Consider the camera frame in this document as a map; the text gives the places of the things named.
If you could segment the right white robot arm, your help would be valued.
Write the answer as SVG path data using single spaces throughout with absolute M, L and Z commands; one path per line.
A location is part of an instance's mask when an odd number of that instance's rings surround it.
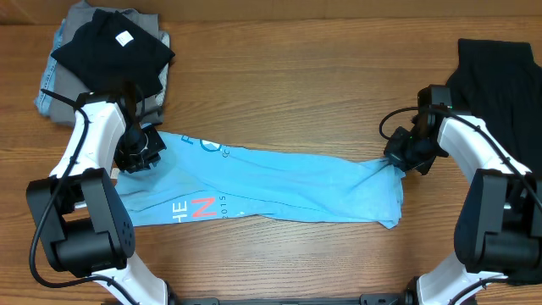
M 413 127 L 397 128 L 384 155 L 398 169 L 426 175 L 451 157 L 469 190 L 453 237 L 454 251 L 415 277 L 394 304 L 474 304 L 493 283 L 541 282 L 541 180 L 490 134 L 483 119 L 452 102 L 446 86 L 418 92 Z

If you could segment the light blue printed t-shirt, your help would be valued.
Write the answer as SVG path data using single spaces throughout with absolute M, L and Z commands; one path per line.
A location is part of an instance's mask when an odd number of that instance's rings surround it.
M 354 163 L 322 155 L 228 147 L 163 132 L 150 169 L 121 173 L 116 190 L 133 225 L 259 215 L 300 222 L 399 223 L 404 172 L 385 159 Z

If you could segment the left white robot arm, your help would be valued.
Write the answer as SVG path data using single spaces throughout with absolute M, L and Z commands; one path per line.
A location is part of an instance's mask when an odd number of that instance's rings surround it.
M 179 303 L 136 254 L 134 225 L 111 179 L 114 167 L 150 169 L 165 148 L 153 126 L 141 127 L 141 88 L 125 82 L 75 100 L 45 93 L 74 110 L 75 127 L 58 165 L 26 189 L 36 223 L 29 253 L 35 281 L 49 288 L 95 282 L 121 304 Z

